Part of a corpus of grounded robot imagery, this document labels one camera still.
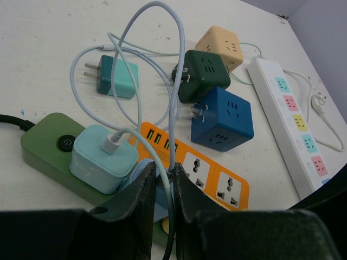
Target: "plug prong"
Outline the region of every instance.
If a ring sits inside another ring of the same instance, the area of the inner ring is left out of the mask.
[[[88,69],[100,70],[99,66],[96,66],[96,65],[90,64],[90,63],[85,63],[85,67],[88,68]]]
[[[83,75],[85,77],[92,77],[93,79],[98,79],[100,77],[98,74],[90,73],[90,72],[84,72]]]

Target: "power button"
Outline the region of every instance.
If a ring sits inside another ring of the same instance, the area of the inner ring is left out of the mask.
[[[72,152],[72,147],[74,146],[76,137],[66,134],[59,137],[57,141],[57,147],[63,152]]]

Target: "dark green cube adapter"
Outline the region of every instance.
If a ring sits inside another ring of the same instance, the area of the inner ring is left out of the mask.
[[[177,65],[171,74],[173,80],[176,71]],[[226,89],[229,85],[230,77],[220,55],[198,50],[185,53],[182,82],[178,90],[182,103],[198,102],[214,87]]]

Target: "white table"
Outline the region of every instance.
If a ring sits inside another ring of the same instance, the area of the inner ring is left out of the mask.
[[[326,88],[320,81],[290,25],[285,20],[238,0],[166,1],[180,15],[185,26],[186,49],[195,43],[212,25],[237,33],[239,40],[257,44],[266,58],[280,62],[283,68],[310,77],[316,91],[328,96],[324,109],[331,123],[347,142],[347,126]],[[65,113],[84,126],[94,124],[75,101],[69,84],[70,64],[86,47],[109,44],[107,32],[120,35],[131,16],[146,1],[72,1],[72,0],[2,0],[0,4],[0,113],[39,122],[52,112]],[[177,27],[171,17],[159,8],[142,14],[131,29],[127,40],[158,51],[178,51]],[[235,72],[249,79],[245,66],[257,54],[253,47],[242,47],[244,64]],[[119,126],[131,126],[121,114],[112,97],[95,92],[94,82],[82,75],[83,63],[98,63],[103,53],[86,55],[78,64],[78,91],[95,114]],[[161,79],[138,58],[140,92],[143,101],[143,121],[154,122],[160,117],[153,111],[164,111],[166,90]],[[177,57],[158,58],[170,72]],[[297,95],[308,93],[287,77]],[[190,142],[188,106],[182,106],[175,126],[176,138],[199,150],[221,165],[245,178],[250,184],[249,209],[287,209],[298,202],[298,195],[276,145],[260,102],[252,86],[235,80],[230,92],[252,105],[254,138],[227,152],[220,153]],[[136,118],[136,99],[123,101],[127,111]],[[337,139],[321,119],[312,112],[311,129],[316,137],[338,145]],[[0,126],[0,210],[62,209],[90,203],[63,188],[55,181],[26,165],[21,157],[18,127]],[[337,173],[346,163],[346,154],[319,145],[327,167]],[[153,255],[162,251],[153,248]]]

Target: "red outlet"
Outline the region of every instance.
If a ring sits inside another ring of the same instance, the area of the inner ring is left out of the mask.
[[[299,111],[299,108],[295,103],[293,96],[284,95],[283,98],[286,101],[287,107],[290,111]]]
[[[316,168],[316,171],[319,176],[327,175],[326,167],[323,163],[323,160],[320,156],[315,156],[311,158],[314,167]]]

